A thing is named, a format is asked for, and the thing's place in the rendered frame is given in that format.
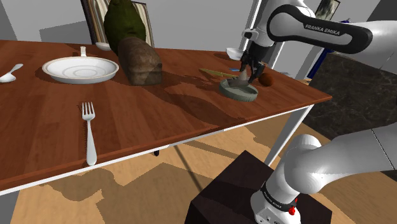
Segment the striped chair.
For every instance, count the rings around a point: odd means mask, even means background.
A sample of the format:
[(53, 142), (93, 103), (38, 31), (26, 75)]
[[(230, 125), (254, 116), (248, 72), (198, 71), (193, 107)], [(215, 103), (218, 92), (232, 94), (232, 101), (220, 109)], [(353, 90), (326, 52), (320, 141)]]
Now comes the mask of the striped chair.
[[(86, 16), (90, 37), (93, 44), (96, 42), (108, 43), (104, 32), (103, 21), (107, 13), (110, 0), (80, 0)], [(146, 42), (154, 47), (153, 33), (146, 3), (132, 1), (146, 29)]]

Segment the brown bread loaf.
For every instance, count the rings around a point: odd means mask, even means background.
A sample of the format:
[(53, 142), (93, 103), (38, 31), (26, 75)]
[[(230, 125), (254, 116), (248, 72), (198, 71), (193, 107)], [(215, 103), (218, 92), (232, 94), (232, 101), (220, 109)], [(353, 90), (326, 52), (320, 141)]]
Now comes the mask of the brown bread loaf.
[(136, 37), (122, 39), (118, 44), (118, 60), (131, 85), (161, 84), (162, 61), (147, 42)]

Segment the blue upright object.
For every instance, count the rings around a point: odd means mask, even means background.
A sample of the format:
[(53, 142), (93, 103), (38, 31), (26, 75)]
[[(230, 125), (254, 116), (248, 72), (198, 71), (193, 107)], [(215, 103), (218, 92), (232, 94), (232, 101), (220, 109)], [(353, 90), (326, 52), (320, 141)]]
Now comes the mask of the blue upright object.
[(316, 62), (314, 63), (314, 65), (312, 66), (312, 68), (310, 69), (307, 78), (312, 79), (315, 75), (315, 73), (317, 72), (317, 70), (319, 69), (320, 65), (322, 64), (323, 60), (325, 59), (325, 57), (329, 54), (329, 53), (333, 53), (334, 50), (330, 50), (327, 48), (324, 48), (321, 52), (321, 54), (319, 55), (319, 57), (317, 58)]

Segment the grey round ashtray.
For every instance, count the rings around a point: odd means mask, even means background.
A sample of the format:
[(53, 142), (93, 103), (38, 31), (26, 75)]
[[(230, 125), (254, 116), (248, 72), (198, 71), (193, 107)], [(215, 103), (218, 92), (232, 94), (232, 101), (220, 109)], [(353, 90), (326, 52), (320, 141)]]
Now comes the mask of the grey round ashtray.
[(220, 81), (219, 91), (227, 98), (242, 102), (253, 102), (258, 96), (258, 90), (254, 86), (231, 87), (228, 79)]

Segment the white soup spoon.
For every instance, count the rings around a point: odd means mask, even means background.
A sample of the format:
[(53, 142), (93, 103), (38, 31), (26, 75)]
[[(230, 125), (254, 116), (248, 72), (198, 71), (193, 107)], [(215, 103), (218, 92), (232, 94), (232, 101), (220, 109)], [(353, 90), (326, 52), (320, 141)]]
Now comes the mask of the white soup spoon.
[(226, 48), (226, 54), (232, 60), (241, 60), (243, 58), (245, 51), (238, 48)]

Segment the white round plate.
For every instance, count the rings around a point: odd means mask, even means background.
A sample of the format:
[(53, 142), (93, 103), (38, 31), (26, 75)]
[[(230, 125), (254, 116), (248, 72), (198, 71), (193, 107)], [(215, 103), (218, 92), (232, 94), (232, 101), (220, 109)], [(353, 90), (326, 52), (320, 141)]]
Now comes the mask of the white round plate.
[(51, 60), (42, 70), (61, 83), (85, 85), (110, 80), (119, 65), (108, 59), (79, 56)]

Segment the dark green avocado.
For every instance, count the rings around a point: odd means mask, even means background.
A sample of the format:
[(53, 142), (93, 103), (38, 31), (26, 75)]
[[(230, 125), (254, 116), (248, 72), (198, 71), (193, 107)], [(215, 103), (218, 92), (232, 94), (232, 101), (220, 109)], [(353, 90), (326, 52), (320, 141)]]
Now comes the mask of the dark green avocado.
[(146, 40), (146, 28), (131, 0), (110, 0), (104, 17), (104, 32), (116, 55), (122, 39), (135, 37)]

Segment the framed wall picture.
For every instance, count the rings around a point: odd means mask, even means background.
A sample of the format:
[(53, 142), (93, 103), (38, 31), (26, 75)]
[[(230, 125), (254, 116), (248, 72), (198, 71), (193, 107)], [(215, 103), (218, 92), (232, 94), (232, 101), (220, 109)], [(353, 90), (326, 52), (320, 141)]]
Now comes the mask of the framed wall picture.
[(322, 20), (331, 20), (339, 4), (339, 0), (321, 0), (315, 12), (316, 18)]

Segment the yellow-green knife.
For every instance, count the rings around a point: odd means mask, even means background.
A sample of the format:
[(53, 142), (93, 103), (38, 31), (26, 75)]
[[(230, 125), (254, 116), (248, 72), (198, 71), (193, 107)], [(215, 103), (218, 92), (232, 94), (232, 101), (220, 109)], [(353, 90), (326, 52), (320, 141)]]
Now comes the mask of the yellow-green knife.
[(210, 70), (210, 69), (203, 69), (203, 68), (200, 68), (199, 70), (200, 70), (200, 71), (203, 71), (203, 72), (206, 72), (206, 73), (208, 73), (208, 74), (215, 75), (215, 76), (220, 76), (220, 77), (227, 77), (227, 78), (235, 78), (235, 77), (238, 77), (237, 75), (228, 74), (228, 73), (222, 73), (222, 72), (213, 71), (213, 70)]

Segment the dark marbled counter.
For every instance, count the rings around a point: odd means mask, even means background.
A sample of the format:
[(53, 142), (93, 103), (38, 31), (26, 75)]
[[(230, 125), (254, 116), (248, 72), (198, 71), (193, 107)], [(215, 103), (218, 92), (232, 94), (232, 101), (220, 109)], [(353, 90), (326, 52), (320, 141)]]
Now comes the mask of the dark marbled counter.
[(397, 122), (397, 74), (329, 53), (309, 86), (332, 96), (303, 121), (328, 139)]

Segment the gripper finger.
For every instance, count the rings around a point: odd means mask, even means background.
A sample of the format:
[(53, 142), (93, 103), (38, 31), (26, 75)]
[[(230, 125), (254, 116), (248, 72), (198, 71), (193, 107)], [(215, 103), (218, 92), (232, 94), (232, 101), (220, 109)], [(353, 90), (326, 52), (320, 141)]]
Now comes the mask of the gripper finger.
[(253, 60), (250, 64), (251, 76), (248, 79), (248, 83), (252, 83), (256, 78), (260, 77), (265, 67), (266, 63)]
[(249, 64), (250, 61), (250, 56), (249, 52), (244, 52), (242, 54), (242, 57), (240, 58), (241, 61), (241, 67), (240, 67), (240, 72), (243, 72), (246, 69), (246, 66)]

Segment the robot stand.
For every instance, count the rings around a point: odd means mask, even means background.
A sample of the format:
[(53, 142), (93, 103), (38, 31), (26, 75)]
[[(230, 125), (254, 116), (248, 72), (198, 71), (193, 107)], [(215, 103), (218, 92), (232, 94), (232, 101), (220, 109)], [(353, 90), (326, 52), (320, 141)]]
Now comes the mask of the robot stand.
[(191, 202), (185, 224), (330, 224), (332, 212), (243, 151)]

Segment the brown wooden table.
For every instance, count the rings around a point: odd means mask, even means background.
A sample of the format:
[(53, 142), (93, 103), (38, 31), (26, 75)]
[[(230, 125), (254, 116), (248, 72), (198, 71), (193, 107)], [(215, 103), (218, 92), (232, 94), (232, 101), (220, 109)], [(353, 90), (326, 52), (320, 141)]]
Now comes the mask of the brown wooden table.
[(158, 49), (163, 81), (132, 86), (122, 71), (109, 81), (68, 85), (44, 63), (80, 52), (77, 44), (0, 40), (0, 76), (16, 64), (16, 80), (0, 84), (0, 195), (89, 170), (81, 105), (92, 102), (97, 165), (143, 155), (285, 113), (302, 120), (330, 96), (277, 71), (253, 102), (219, 92), (220, 77), (239, 62), (223, 52)]

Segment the white fork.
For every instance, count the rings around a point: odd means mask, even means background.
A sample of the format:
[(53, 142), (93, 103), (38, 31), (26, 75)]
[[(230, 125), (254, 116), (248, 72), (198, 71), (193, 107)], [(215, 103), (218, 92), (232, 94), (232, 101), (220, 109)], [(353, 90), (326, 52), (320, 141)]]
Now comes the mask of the white fork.
[(95, 149), (94, 137), (92, 134), (91, 120), (95, 118), (95, 111), (92, 102), (84, 102), (82, 104), (82, 119), (87, 123), (87, 164), (95, 165), (97, 162), (97, 154)]

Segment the grey pointed object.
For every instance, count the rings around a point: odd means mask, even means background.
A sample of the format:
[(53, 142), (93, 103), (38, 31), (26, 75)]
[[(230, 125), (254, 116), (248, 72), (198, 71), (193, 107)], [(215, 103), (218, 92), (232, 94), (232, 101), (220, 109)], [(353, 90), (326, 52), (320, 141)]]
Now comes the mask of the grey pointed object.
[(239, 76), (233, 77), (231, 80), (228, 81), (230, 87), (239, 87), (239, 86), (246, 86), (248, 85), (247, 71), (243, 70)]

